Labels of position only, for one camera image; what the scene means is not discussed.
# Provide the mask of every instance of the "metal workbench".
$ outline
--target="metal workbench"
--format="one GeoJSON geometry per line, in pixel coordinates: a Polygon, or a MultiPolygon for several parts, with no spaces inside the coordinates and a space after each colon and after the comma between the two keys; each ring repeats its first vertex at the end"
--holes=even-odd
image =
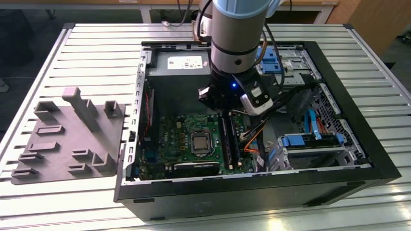
{"type": "MultiPolygon", "coordinates": [[[[271,25],[278,40],[312,40],[403,175],[332,205],[144,223],[112,202],[115,177],[15,186],[11,172],[24,150],[39,101],[67,105],[64,86],[79,86],[95,104],[116,100],[132,111],[144,40],[190,40],[191,25],[78,24],[63,29],[22,108],[0,143],[0,229],[90,230],[410,230],[411,97],[352,29],[342,25],[271,25]]],[[[123,140],[128,137],[128,118],[123,140]]]]}

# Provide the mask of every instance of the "floor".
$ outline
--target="floor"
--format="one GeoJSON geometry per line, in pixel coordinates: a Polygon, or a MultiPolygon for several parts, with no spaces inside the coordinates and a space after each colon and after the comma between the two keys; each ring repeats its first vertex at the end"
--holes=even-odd
{"type": "MultiPolygon", "coordinates": [[[[0,93],[0,140],[14,120],[64,23],[142,23],[140,13],[135,10],[59,10],[56,11],[56,18],[52,20],[43,10],[26,10],[24,14],[36,34],[36,37],[31,40],[35,58],[27,65],[20,67],[6,66],[0,61],[0,77],[11,87],[7,93],[0,93]]],[[[164,19],[178,23],[180,21],[179,11],[167,14],[152,11],[154,23],[160,23],[164,19]]],[[[384,62],[397,62],[393,72],[411,91],[411,44],[403,44],[399,40],[395,40],[382,56],[382,60],[384,62]]]]}

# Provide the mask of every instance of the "label sticker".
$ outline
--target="label sticker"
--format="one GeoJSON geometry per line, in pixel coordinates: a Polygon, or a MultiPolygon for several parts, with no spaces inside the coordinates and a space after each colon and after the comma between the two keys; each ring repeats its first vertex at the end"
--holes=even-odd
{"type": "Polygon", "coordinates": [[[203,60],[200,56],[172,56],[167,59],[167,69],[202,69],[203,60]]]}
{"type": "Polygon", "coordinates": [[[260,156],[256,158],[259,165],[264,166],[264,160],[260,156]]]}

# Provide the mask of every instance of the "wall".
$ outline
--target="wall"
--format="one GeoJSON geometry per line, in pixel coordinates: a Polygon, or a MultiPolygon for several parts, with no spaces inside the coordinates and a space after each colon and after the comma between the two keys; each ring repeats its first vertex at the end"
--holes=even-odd
{"type": "Polygon", "coordinates": [[[411,23],[411,0],[343,0],[327,23],[352,24],[376,54],[383,54],[411,23]]]}

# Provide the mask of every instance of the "green circuit board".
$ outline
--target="green circuit board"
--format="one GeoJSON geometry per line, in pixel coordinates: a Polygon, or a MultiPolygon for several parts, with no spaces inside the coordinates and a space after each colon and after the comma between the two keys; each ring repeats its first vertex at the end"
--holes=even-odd
{"type": "MultiPolygon", "coordinates": [[[[242,115],[234,117],[234,124],[238,135],[240,135],[246,130],[242,115]]],[[[242,159],[242,167],[227,169],[224,166],[219,119],[216,114],[162,117],[159,136],[159,164],[214,161],[220,163],[220,175],[246,173],[252,169],[252,160],[248,158],[242,159]],[[192,153],[191,148],[191,135],[196,132],[206,132],[208,134],[211,144],[211,153],[200,157],[192,153]]],[[[162,178],[162,174],[158,173],[154,178],[162,178]]]]}

